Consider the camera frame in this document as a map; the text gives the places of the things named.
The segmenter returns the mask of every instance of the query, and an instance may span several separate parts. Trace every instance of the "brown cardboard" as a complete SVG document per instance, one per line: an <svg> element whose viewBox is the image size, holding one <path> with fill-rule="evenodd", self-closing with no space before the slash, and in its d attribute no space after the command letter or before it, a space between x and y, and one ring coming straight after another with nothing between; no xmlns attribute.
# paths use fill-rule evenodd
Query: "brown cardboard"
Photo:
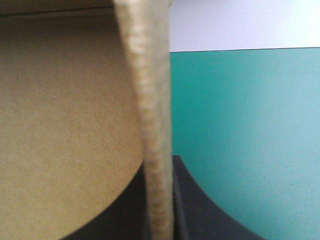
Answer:
<svg viewBox="0 0 320 240"><path fill-rule="evenodd" d="M112 0L2 0L0 15L111 7Z"/></svg>
<svg viewBox="0 0 320 240"><path fill-rule="evenodd" d="M0 17L1 240L59 239L129 183L143 154L128 72L104 10Z"/></svg>

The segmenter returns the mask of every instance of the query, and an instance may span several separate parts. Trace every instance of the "teal wall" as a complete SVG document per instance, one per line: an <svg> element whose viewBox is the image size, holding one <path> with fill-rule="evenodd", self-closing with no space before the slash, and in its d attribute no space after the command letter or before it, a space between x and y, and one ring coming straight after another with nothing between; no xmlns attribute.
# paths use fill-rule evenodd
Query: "teal wall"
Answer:
<svg viewBox="0 0 320 240"><path fill-rule="evenodd" d="M171 53L173 152L268 240L320 239L320 48Z"/></svg>

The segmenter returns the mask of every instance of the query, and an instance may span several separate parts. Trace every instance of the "green surface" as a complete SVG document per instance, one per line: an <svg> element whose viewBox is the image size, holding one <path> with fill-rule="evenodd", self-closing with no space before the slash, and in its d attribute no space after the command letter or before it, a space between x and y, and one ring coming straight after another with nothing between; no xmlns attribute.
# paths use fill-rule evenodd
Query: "green surface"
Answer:
<svg viewBox="0 0 320 240"><path fill-rule="evenodd" d="M173 152L268 240L320 240L320 49L171 53Z"/></svg>

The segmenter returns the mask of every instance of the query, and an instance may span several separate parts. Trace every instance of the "white wall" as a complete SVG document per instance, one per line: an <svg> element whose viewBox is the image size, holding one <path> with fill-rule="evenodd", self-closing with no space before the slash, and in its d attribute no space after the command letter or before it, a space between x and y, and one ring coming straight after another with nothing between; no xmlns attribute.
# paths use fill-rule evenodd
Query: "white wall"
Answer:
<svg viewBox="0 0 320 240"><path fill-rule="evenodd" d="M320 0L173 0L171 52L320 47Z"/></svg>

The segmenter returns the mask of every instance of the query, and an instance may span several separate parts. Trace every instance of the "corrugated cardboard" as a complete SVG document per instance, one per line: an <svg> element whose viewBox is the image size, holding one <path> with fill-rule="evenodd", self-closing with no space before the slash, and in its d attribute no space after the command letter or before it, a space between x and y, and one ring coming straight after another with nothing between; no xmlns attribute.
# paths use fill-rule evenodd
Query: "corrugated cardboard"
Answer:
<svg viewBox="0 0 320 240"><path fill-rule="evenodd" d="M1 240L59 239L116 199L143 159L135 101L108 11L0 17Z"/></svg>

